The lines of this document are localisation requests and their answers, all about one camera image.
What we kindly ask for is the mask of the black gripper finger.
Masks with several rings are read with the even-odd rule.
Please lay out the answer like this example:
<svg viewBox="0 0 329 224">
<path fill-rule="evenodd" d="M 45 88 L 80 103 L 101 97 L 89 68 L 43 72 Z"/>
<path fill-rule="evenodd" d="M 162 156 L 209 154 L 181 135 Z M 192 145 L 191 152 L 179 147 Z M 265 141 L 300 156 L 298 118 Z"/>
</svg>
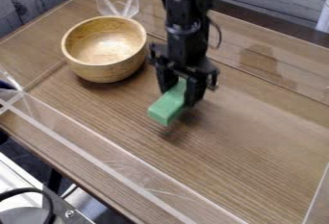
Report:
<svg viewBox="0 0 329 224">
<path fill-rule="evenodd" d="M 164 93 L 175 86 L 179 77 L 175 71 L 162 64 L 154 65 L 154 73 L 160 92 Z"/>
<path fill-rule="evenodd" d="M 204 75 L 188 76 L 185 79 L 184 105 L 191 108 L 203 99 L 207 88 Z"/>
</svg>

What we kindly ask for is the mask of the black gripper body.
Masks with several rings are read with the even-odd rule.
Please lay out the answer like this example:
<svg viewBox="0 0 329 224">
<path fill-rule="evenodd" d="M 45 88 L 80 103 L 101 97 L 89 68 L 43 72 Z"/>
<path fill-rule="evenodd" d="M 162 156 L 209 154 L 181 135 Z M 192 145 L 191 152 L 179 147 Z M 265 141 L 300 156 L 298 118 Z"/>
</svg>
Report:
<svg viewBox="0 0 329 224">
<path fill-rule="evenodd" d="M 208 37 L 208 29 L 192 35 L 168 34 L 167 43 L 153 42 L 148 46 L 148 62 L 153 68 L 156 64 L 165 65 L 184 79 L 204 75 L 207 88 L 215 89 L 219 70 L 207 58 Z"/>
</svg>

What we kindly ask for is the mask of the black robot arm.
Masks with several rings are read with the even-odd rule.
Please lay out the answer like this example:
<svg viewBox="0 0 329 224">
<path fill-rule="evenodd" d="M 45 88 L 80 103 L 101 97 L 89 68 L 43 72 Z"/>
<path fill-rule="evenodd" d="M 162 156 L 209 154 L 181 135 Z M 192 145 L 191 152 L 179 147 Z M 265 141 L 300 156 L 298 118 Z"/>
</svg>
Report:
<svg viewBox="0 0 329 224">
<path fill-rule="evenodd" d="M 207 58 L 209 26 L 220 32 L 208 17 L 213 0 L 161 0 L 165 10 L 167 43 L 148 46 L 148 62 L 154 67 L 161 93 L 185 80 L 183 105 L 192 107 L 205 89 L 215 89 L 219 69 Z"/>
</svg>

